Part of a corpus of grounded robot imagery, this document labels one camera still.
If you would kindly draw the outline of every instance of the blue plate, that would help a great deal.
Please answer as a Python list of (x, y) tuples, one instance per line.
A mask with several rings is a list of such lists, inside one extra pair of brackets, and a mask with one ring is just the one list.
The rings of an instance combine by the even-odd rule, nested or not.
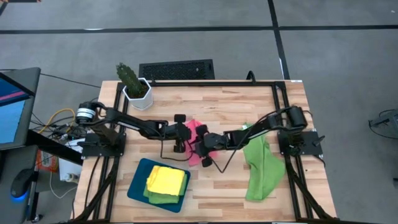
[[(147, 197), (144, 197), (144, 190), (147, 182), (147, 178), (149, 177), (150, 173), (152, 172), (152, 168), (155, 166), (164, 166), (164, 167), (171, 167), (174, 169), (179, 169), (176, 167), (172, 167), (163, 163), (155, 162), (150, 159), (141, 159), (139, 161), (136, 174), (134, 174), (134, 178), (132, 179), (129, 191), (127, 191), (127, 197), (138, 200), (140, 202), (147, 203), (149, 205), (153, 205), (159, 208), (163, 208), (166, 210), (169, 210), (171, 212), (178, 213), (181, 211), (182, 207), (182, 202), (184, 201), (184, 196), (185, 192), (187, 191), (187, 188), (185, 188), (185, 192), (183, 196), (180, 196), (180, 200), (178, 200), (178, 203), (168, 203), (168, 204), (151, 204), (149, 203), (149, 199)], [(189, 179), (191, 177), (191, 173), (187, 170), (183, 170), (185, 174), (187, 175), (187, 186), (189, 183)]]

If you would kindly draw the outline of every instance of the potted cactus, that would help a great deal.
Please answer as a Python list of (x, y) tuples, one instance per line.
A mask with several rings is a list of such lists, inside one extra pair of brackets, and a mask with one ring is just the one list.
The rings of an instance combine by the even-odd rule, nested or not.
[(134, 71), (127, 65), (120, 63), (116, 66), (120, 80), (125, 84), (123, 93), (137, 110), (146, 110), (153, 104), (152, 88), (145, 78), (137, 78)]

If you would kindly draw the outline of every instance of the wooden table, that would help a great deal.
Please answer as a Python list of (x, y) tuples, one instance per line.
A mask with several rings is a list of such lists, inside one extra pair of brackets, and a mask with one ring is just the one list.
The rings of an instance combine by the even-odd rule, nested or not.
[[(99, 94), (99, 101), (112, 107), (116, 96), (117, 81), (105, 81)], [(309, 110), (302, 82), (285, 82), (291, 105)], [(215, 87), (154, 87), (154, 105), (147, 111), (138, 111), (129, 106), (128, 114), (140, 119), (165, 119), (174, 123), (174, 114), (186, 114), (187, 121), (197, 119), (207, 124), (214, 133), (239, 129), (245, 122), (254, 123), (261, 116), (274, 111), (271, 88), (266, 86), (215, 86)], [(312, 119), (306, 114), (308, 128), (313, 128)], [(248, 202), (245, 194), (248, 187), (249, 167), (245, 163), (243, 151), (237, 151), (224, 174), (215, 166), (203, 168), (201, 165), (189, 167), (187, 162), (174, 162), (160, 158), (160, 142), (150, 141), (136, 131), (126, 130), (127, 145), (122, 156), (118, 181), (113, 201), (111, 222), (258, 222), (294, 221), (294, 211), (290, 196), (287, 174), (278, 187), (263, 202)], [(276, 132), (266, 135), (271, 151), (279, 154)], [(164, 156), (177, 159), (185, 154), (172, 152), (174, 142), (166, 141)], [(219, 152), (216, 162), (224, 167), (231, 152)], [(127, 190), (142, 158), (163, 162), (191, 174), (185, 200), (180, 213), (172, 213), (152, 205), (129, 199)], [(75, 212), (79, 215), (84, 207), (88, 180), (96, 158), (84, 161), (75, 198)], [(323, 164), (313, 156), (302, 156), (303, 168), (309, 191), (318, 203), (331, 216), (336, 216), (328, 180)], [(100, 179), (102, 159), (95, 169), (89, 201), (94, 196)], [(305, 207), (297, 189), (301, 214)], [(108, 191), (104, 194), (99, 217), (104, 217)]]

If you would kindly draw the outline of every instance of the green towel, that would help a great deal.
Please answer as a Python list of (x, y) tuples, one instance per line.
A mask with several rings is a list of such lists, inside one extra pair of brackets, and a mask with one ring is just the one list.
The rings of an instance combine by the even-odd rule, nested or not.
[(272, 155), (265, 134), (250, 140), (243, 149), (246, 163), (250, 165), (249, 187), (246, 200), (264, 200), (285, 174), (285, 164)]
[(187, 187), (187, 179), (188, 179), (188, 176), (185, 174), (184, 178), (182, 179), (179, 196), (153, 193), (153, 192), (148, 191), (146, 186), (145, 186), (145, 190), (144, 190), (144, 196), (149, 198), (149, 203), (153, 203), (153, 204), (178, 203), (178, 201), (180, 200), (180, 196), (184, 195), (185, 188)]

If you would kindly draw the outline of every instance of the pink cloth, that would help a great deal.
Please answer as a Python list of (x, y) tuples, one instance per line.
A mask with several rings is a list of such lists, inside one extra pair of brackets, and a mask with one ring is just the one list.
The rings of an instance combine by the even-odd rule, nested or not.
[[(189, 139), (189, 142), (193, 142), (194, 140), (196, 140), (196, 138), (198, 136), (197, 131), (196, 131), (196, 127), (197, 126), (201, 126), (202, 123), (197, 121), (197, 120), (195, 120), (195, 119), (193, 119), (193, 120), (185, 123), (185, 125), (186, 125), (186, 127), (188, 127), (191, 130), (191, 139)], [(193, 150), (195, 150), (195, 144), (192, 144), (191, 147), (192, 147)], [(191, 148), (190, 148), (188, 142), (186, 142), (186, 141), (185, 141), (185, 153), (187, 154), (187, 157), (191, 156)], [(212, 158), (215, 158), (217, 156), (217, 152), (215, 152), (215, 151), (214, 152), (210, 152), (209, 156), (212, 157)], [(200, 158), (198, 156), (198, 154), (194, 153), (192, 155), (191, 159), (188, 160), (188, 164), (190, 166), (195, 166), (195, 165), (201, 163), (202, 159), (203, 158)]]

